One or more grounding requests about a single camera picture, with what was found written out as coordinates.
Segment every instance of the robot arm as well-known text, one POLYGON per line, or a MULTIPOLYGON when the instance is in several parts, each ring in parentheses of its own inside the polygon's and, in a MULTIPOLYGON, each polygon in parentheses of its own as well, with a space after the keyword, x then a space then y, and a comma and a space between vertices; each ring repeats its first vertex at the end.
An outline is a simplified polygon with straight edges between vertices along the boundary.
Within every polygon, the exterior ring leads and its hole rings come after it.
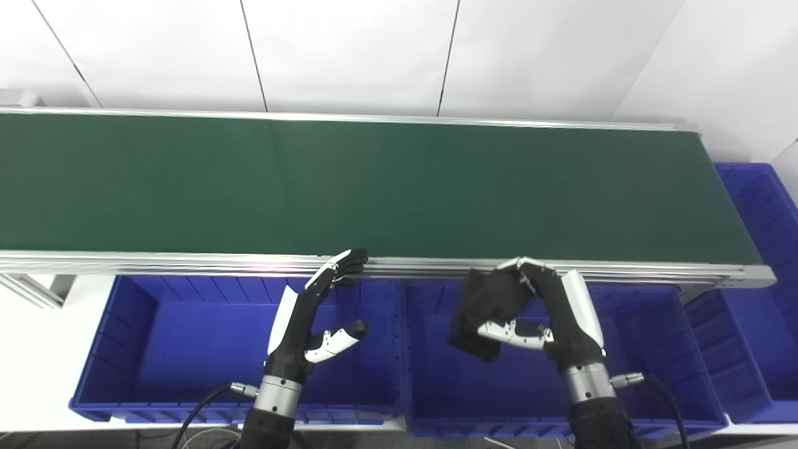
POLYGON ((567 386, 577 449, 638 447, 607 374, 593 302, 575 270, 559 276, 528 257, 508 260, 488 275, 472 270, 448 341, 486 361, 499 354, 500 343, 544 350, 567 386), (543 300, 551 328, 516 319, 534 297, 543 300))
POLYGON ((369 333, 357 320, 341 328, 310 334, 318 306, 344 276, 363 271, 365 249, 351 249, 328 260, 305 284, 302 292, 286 286, 272 325, 268 359, 255 404, 247 413, 241 449, 283 449, 294 431, 294 412, 313 364, 327 360, 369 333))

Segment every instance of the blue plastic bin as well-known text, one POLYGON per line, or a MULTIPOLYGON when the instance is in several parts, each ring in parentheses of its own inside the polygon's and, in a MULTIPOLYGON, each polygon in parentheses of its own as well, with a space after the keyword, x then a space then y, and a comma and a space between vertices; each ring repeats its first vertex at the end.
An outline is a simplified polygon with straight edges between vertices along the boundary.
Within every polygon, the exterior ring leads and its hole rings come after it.
POLYGON ((734 423, 798 423, 798 211, 768 164, 716 164, 778 281, 728 288, 685 306, 734 423))
MULTIPOLYGON (((611 375, 642 371, 674 394, 689 433, 717 430, 725 417, 675 288, 591 285, 611 375)), ((406 289, 408 429, 418 436, 539 437, 571 433, 568 399, 541 351, 503 345, 491 363, 446 343, 460 283, 412 281, 406 289)), ((542 301, 521 318, 548 322, 542 301)), ((647 385, 618 392, 641 437, 678 432, 647 385)))
MULTIPOLYGON (((213 388, 260 385, 271 325, 286 283, 256 277, 120 276, 100 321, 70 408, 95 421, 181 423, 213 388)), ((401 282, 362 280, 336 288, 314 332, 368 320, 372 332, 316 364, 299 422, 382 423, 401 410, 401 282)), ((251 406, 227 395, 197 422, 241 423, 251 406)))

